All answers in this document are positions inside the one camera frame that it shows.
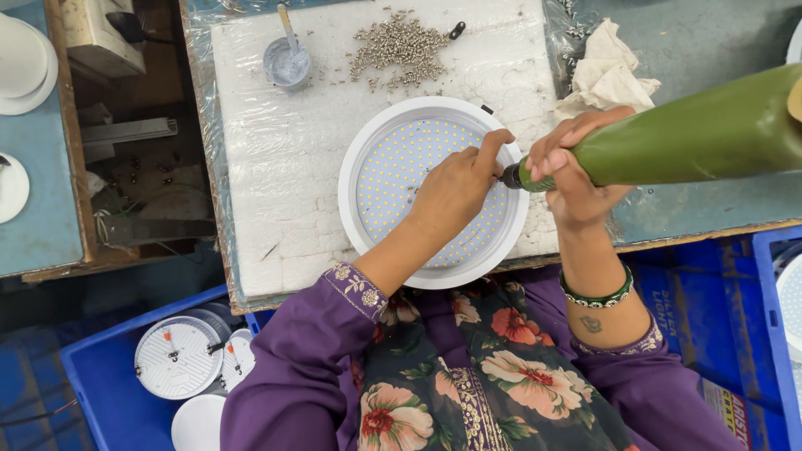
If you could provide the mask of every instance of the cloth rag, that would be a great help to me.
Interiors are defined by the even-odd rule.
[[[573,92],[559,100],[554,108],[556,122],[572,119],[583,112],[609,110],[629,105],[636,112],[654,107],[652,95],[660,82],[636,79],[632,71],[638,58],[616,34],[618,24],[605,18],[588,37],[585,58],[573,73]]]

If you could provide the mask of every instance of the green bangle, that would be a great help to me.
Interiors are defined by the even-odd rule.
[[[565,275],[562,273],[562,270],[560,270],[560,286],[565,292],[565,297],[572,303],[589,308],[606,308],[620,303],[626,299],[632,291],[632,271],[630,271],[630,268],[623,262],[621,264],[624,266],[624,272],[626,272],[626,282],[624,282],[624,286],[622,286],[620,290],[604,298],[586,298],[585,296],[573,293],[571,289],[568,288],[568,284],[565,283]]]

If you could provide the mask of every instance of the person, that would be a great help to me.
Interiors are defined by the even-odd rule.
[[[225,403],[221,448],[741,449],[614,251],[605,219],[630,188],[593,186],[566,150],[632,114],[583,113],[530,150],[533,180],[557,185],[546,201],[561,269],[408,289],[481,210],[502,174],[500,146],[515,138],[496,130],[446,158],[398,227],[289,297],[256,336],[256,366]]]

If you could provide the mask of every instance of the tattoo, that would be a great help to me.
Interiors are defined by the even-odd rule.
[[[591,334],[597,334],[602,331],[602,322],[598,319],[590,318],[589,316],[580,316],[579,320],[582,321],[582,325],[585,326],[585,329]]]

